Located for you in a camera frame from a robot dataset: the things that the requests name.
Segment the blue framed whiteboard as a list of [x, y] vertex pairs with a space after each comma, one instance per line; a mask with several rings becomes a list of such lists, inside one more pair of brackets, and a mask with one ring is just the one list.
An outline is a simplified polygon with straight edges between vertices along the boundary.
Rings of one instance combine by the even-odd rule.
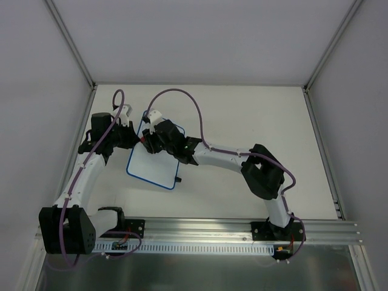
[[129, 176], [173, 190], [177, 183], [180, 162], [166, 151], [148, 153], [141, 142], [131, 151], [126, 172]]

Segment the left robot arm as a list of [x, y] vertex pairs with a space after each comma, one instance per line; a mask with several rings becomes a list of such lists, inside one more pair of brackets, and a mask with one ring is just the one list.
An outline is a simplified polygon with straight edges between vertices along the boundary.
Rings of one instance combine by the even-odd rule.
[[39, 226], [44, 247], [49, 254], [86, 255], [92, 252], [96, 239], [109, 233], [119, 237], [127, 230], [120, 207], [101, 207], [88, 216], [85, 211], [95, 182], [115, 148], [132, 149], [139, 143], [128, 115], [114, 118], [109, 113], [94, 113], [91, 128], [78, 147], [71, 178], [51, 207], [39, 213]]

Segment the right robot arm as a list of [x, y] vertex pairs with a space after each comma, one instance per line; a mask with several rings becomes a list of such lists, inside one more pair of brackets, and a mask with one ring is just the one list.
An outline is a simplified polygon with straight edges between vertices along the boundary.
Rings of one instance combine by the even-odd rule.
[[284, 192], [295, 186], [296, 179], [263, 145], [255, 144], [248, 152], [218, 149], [201, 138], [184, 136], [169, 119], [144, 129], [141, 142], [150, 154], [165, 151], [183, 164], [215, 166], [242, 174], [249, 190], [265, 202], [269, 217], [264, 233], [278, 241], [291, 238], [295, 218]]

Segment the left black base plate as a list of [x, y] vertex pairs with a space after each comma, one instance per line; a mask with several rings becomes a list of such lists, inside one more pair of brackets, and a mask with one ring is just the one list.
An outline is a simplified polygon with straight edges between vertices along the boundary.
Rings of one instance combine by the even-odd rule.
[[125, 231], [131, 232], [128, 235], [129, 238], [137, 238], [137, 235], [143, 239], [145, 231], [146, 221], [144, 219], [125, 219]]

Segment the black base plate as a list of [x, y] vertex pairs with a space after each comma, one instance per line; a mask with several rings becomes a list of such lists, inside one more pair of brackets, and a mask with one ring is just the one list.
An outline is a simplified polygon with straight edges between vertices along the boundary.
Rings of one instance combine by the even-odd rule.
[[144, 219], [125, 219], [125, 231], [131, 232], [128, 235], [129, 238], [137, 238], [137, 235], [143, 239], [145, 231], [146, 221]]
[[304, 239], [304, 230], [300, 222], [291, 219], [284, 228], [266, 221], [252, 221], [250, 223], [252, 239], [254, 241], [299, 241]]

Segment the aluminium mounting rail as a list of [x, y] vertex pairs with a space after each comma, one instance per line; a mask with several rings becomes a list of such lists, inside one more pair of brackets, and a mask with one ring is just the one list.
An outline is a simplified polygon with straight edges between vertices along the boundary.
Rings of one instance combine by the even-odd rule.
[[[145, 219], [145, 240], [164, 241], [228, 241], [252, 239], [251, 226], [246, 219]], [[301, 222], [304, 230], [302, 242], [315, 244], [361, 244], [363, 243], [357, 225], [348, 221], [307, 221]], [[109, 231], [103, 238], [123, 238], [127, 231]]]

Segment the left aluminium corner post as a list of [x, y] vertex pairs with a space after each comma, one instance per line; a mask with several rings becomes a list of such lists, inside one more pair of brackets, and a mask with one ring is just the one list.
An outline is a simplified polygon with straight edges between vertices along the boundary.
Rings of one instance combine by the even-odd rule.
[[95, 81], [93, 80], [68, 28], [67, 25], [53, 0], [43, 0], [43, 3], [47, 7], [48, 12], [50, 13], [55, 25], [57, 26], [66, 46], [68, 47], [73, 59], [75, 60], [78, 68], [80, 69], [86, 83], [91, 89], [95, 88]]

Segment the aluminium corner post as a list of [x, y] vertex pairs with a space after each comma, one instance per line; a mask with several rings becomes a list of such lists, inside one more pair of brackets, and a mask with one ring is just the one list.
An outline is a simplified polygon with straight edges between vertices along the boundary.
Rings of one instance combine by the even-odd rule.
[[315, 66], [312, 74], [310, 75], [308, 81], [304, 85], [305, 91], [308, 91], [312, 88], [312, 86], [313, 86], [314, 82], [316, 81], [317, 77], [319, 76], [321, 70], [325, 66], [326, 62], [329, 60], [331, 54], [333, 53], [333, 51], [336, 48], [339, 41], [341, 40], [342, 36], [345, 34], [346, 29], [348, 28], [352, 19], [355, 17], [356, 13], [360, 9], [363, 2], [364, 2], [363, 0], [352, 1], [349, 9], [346, 11], [346, 14], [344, 15], [343, 19], [341, 20], [339, 26], [336, 28], [333, 36], [331, 37], [331, 39], [327, 45], [327, 47], [325, 48], [323, 54], [321, 55], [321, 57], [320, 57], [317, 65]]
[[91, 89], [95, 88], [95, 81], [93, 80], [68, 28], [67, 25], [53, 0], [43, 0], [43, 3], [47, 7], [48, 12], [50, 13], [55, 25], [57, 26], [66, 46], [68, 47], [73, 59], [75, 60], [78, 68], [80, 69], [86, 83]]

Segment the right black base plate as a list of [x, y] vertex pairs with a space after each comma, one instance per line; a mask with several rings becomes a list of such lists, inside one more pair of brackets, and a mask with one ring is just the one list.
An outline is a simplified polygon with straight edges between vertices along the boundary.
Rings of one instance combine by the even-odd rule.
[[300, 222], [291, 219], [284, 228], [266, 221], [252, 221], [250, 223], [252, 239], [254, 241], [299, 241], [304, 239], [304, 230]]

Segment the right aluminium corner post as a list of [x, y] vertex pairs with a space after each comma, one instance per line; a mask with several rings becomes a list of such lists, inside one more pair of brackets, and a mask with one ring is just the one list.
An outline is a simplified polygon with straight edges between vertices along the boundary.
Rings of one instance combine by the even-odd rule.
[[315, 66], [312, 74], [310, 75], [308, 81], [304, 85], [305, 91], [308, 91], [312, 88], [312, 86], [313, 86], [314, 82], [316, 81], [317, 77], [319, 76], [321, 70], [325, 66], [326, 62], [329, 60], [331, 54], [333, 53], [333, 51], [336, 48], [339, 41], [341, 40], [342, 36], [345, 34], [346, 29], [348, 28], [352, 19], [355, 17], [356, 13], [360, 9], [363, 2], [364, 2], [363, 0], [352, 1], [349, 9], [346, 11], [346, 14], [344, 15], [343, 19], [341, 20], [339, 26], [336, 28], [333, 36], [331, 37], [331, 39], [327, 45], [327, 47], [325, 48], [323, 54], [321, 55], [321, 57], [320, 57], [317, 65]]

